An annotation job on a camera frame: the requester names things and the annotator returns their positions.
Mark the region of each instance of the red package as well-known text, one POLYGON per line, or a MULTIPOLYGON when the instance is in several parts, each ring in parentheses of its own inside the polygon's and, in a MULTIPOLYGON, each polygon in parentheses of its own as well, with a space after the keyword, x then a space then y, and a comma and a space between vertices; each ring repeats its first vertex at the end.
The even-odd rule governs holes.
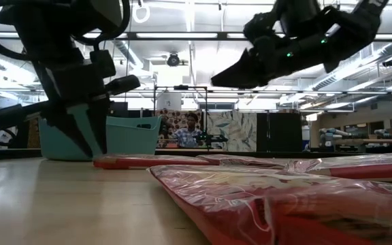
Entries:
POLYGON ((213 245, 392 244, 392 184, 255 167, 150 172, 213 245))
POLYGON ((149 155, 149 154, 107 154, 93 161, 95 167, 104 169, 147 168, 158 165, 210 165, 195 157, 149 155))
POLYGON ((286 170, 339 178, 392 182, 392 153, 291 161, 286 170))
POLYGON ((213 165, 246 165, 255 167, 275 167, 283 169, 292 159, 260 159, 256 157, 242 157, 227 154, 205 154, 197 156, 213 163, 213 165))

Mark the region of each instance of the plastic packaging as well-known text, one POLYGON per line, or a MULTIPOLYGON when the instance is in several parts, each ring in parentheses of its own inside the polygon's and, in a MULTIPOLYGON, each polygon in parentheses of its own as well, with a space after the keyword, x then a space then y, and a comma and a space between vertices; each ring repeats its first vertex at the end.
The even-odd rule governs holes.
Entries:
POLYGON ((392 182, 392 153, 290 161, 289 172, 392 182))
POLYGON ((392 244, 392 185, 232 166, 150 172, 213 245, 392 244))
POLYGON ((246 165, 284 169, 292 159, 260 159, 256 157, 233 156, 227 154, 205 154, 197 156, 213 165, 246 165))
POLYGON ((104 169, 147 168, 158 165, 210 165, 195 157, 149 155, 149 154, 107 154, 93 161, 95 167, 104 169))

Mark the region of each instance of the red plastic bag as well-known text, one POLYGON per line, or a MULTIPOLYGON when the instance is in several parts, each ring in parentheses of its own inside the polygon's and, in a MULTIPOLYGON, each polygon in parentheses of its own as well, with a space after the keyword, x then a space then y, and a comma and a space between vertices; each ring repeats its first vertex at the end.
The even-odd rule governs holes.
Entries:
POLYGON ((255 167, 150 172, 214 245, 392 244, 392 184, 255 167))
POLYGON ((392 182, 392 153, 291 161, 287 171, 392 182))
POLYGON ((108 154, 93 161, 95 167, 104 169, 147 168, 158 165, 210 165, 195 157, 149 155, 149 154, 108 154))
POLYGON ((292 159, 260 159, 256 157, 233 156, 227 154, 205 154, 197 156, 213 165, 246 165, 255 167, 275 167, 283 169, 292 159))

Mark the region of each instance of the ceiling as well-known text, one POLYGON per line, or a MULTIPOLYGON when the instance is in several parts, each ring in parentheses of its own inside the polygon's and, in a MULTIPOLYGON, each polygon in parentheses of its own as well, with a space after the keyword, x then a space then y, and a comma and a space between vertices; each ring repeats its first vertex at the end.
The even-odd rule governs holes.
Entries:
MULTIPOLYGON (((143 2, 144 7, 137 10, 137 17, 143 19, 146 15, 146 7, 149 8, 149 16, 146 21, 140 22, 135 21, 135 17, 131 18, 130 25, 127 32, 210 32, 210 31, 225 31, 225 32, 240 32, 244 24, 246 24, 254 14, 259 12, 269 11, 272 7, 273 1, 270 0, 220 0, 221 10, 219 9, 219 0, 195 0, 192 4, 186 4, 185 0, 145 0, 143 2)), ((341 0, 342 10, 349 11, 356 1, 341 0)), ((133 1, 133 12, 138 8, 137 1, 133 1)), ((276 25, 277 31, 281 31, 279 25, 276 25)), ((12 27, 0 25, 0 31, 10 32, 14 31, 12 27)), ((379 33, 392 33, 392 1, 384 11, 382 15, 382 24, 380 26, 379 33)), ((22 43, 18 39, 0 39, 0 42, 16 51, 22 50, 22 43)), ((209 86, 210 78, 218 72, 228 68, 234 64, 241 56, 243 50, 250 48, 251 45, 245 41, 192 41, 189 45, 188 41, 140 41, 134 40, 125 43, 132 54, 139 59, 143 64, 143 76, 142 82, 145 88, 153 87, 153 73, 157 72, 159 76, 176 81, 171 76, 180 76, 178 80, 182 83, 186 83, 189 79, 182 78, 183 76, 191 77, 190 65, 186 62, 184 67, 175 69, 167 68, 164 66, 164 60, 169 56, 171 52, 178 53, 180 59, 189 61, 192 60, 192 68, 194 73, 195 84, 200 86, 209 86)), ((374 43, 369 49, 369 54, 376 53, 377 50, 382 48, 389 43, 374 43)), ((90 52, 89 47, 84 47, 78 44, 78 47, 84 52, 85 56, 88 56, 90 52)), ((108 41, 105 43, 105 49, 109 50, 114 56, 116 69, 118 71, 117 76, 125 76, 128 73, 140 74, 139 71, 135 71, 127 63, 125 55, 116 46, 108 41)), ((354 57, 343 62, 338 70, 343 70, 349 63, 364 59, 364 54, 356 54, 354 57)), ((14 87, 23 86, 25 88, 40 89, 40 84, 37 81, 30 79, 23 80, 19 78, 19 71, 26 71, 31 74, 34 73, 32 66, 29 63, 11 60, 0 55, 0 61, 3 62, 4 67, 10 67, 4 74, 0 74, 1 77, 7 76, 13 82, 14 87)), ((357 69, 356 72, 345 76, 342 82, 334 82, 329 86, 320 88, 322 91, 347 91, 348 89, 370 81, 378 76, 392 72, 392 68, 384 68, 377 64, 369 65, 366 69, 357 69)), ((269 86, 265 88, 268 91, 280 90, 280 91, 297 91, 297 90, 309 90, 312 86, 321 81, 327 76, 323 69, 323 66, 311 67, 309 69, 296 72, 290 76, 279 78, 271 81, 269 86)), ((377 82, 372 86, 368 86, 365 89, 375 90, 382 89, 386 86, 392 85, 392 78, 384 82, 377 82)), ((22 97, 25 100, 29 95, 38 95, 37 92, 15 92, 8 91, 18 97, 22 97)), ((280 101, 287 101, 306 104, 313 101, 326 101, 323 105, 333 103, 338 100, 339 96, 303 96, 299 99, 289 98, 290 95, 261 95, 259 99, 267 98, 279 98, 280 101)), ((237 94, 230 94, 226 97, 238 97, 237 94)))

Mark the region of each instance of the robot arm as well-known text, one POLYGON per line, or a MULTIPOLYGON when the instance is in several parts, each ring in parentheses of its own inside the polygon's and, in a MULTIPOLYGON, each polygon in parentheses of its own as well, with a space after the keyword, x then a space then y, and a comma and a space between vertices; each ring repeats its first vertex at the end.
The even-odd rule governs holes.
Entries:
POLYGON ((130 5, 119 0, 0 0, 0 23, 16 28, 24 45, 17 53, 0 44, 0 53, 13 59, 32 62, 48 101, 22 107, 0 109, 0 130, 24 120, 41 116, 50 126, 57 127, 82 150, 92 150, 67 108, 85 103, 95 139, 103 153, 107 152, 105 123, 110 95, 140 86, 135 76, 117 78, 106 86, 104 78, 116 75, 110 53, 100 50, 99 43, 118 37, 129 24, 130 5), (96 39, 83 37, 99 29, 96 39), (84 59, 74 40, 94 51, 84 59))
POLYGON ((389 0, 361 0, 351 12, 332 6, 320 10, 317 0, 277 0, 273 10, 257 14, 245 25, 253 44, 240 60, 212 78, 215 86, 254 88, 318 64, 326 72, 370 44, 389 0), (273 26, 280 21, 284 37, 273 26), (328 30, 338 29, 327 35, 328 30))

